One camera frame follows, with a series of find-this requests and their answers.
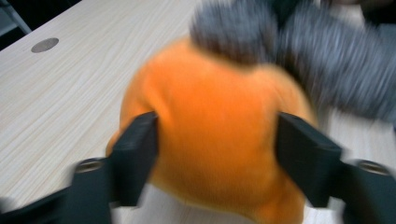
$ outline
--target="gray fur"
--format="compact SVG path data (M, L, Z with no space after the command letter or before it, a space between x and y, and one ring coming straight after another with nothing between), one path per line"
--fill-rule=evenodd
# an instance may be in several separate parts
M237 62L275 61L276 17L263 1L203 5L190 31L192 40L199 46Z
M354 29L302 5L281 35L278 57L319 107L396 121L396 52L387 53L373 29Z

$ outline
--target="wooden table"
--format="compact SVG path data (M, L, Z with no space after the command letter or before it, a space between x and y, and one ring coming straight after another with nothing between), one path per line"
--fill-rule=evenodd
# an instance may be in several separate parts
M188 33L199 0L83 0L0 52L0 196L16 208L69 183L77 161L103 157L119 124L120 101L136 69ZM34 44L59 38L53 49ZM390 124L329 113L327 134L346 157L396 167ZM119 223L251 223L191 208L148 185L139 209L118 209ZM304 223L335 223L307 208Z

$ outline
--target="gray circular hole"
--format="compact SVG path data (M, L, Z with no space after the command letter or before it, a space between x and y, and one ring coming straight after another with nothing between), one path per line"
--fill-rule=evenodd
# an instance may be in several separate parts
M359 167L367 172L374 173L377 175L389 175L389 172L387 169L385 169L383 166L371 162L371 161L361 161L359 163Z
M76 173L86 173L89 171L94 171L102 167L102 165L103 163L101 161L88 161L80 164L76 169Z
M40 53L49 49L52 49L53 47L55 47L55 45L57 45L59 43L59 39L58 38L49 38L49 39L45 39L37 44L35 44L32 47L32 52L33 53Z

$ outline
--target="orange fabric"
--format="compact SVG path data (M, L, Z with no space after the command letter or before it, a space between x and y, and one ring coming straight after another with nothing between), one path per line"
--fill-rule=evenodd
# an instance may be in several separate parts
M155 186L258 223L302 222L304 196L276 163L277 112L316 120L283 70L231 63L179 40L134 76L107 155L122 130L149 111L159 116Z

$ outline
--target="gray plush toy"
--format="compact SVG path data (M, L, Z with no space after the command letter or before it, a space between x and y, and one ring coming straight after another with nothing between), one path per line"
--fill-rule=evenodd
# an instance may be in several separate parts
M396 123L396 50L374 27L349 26L309 1L236 0L204 5L191 38L240 63L283 66L318 108Z

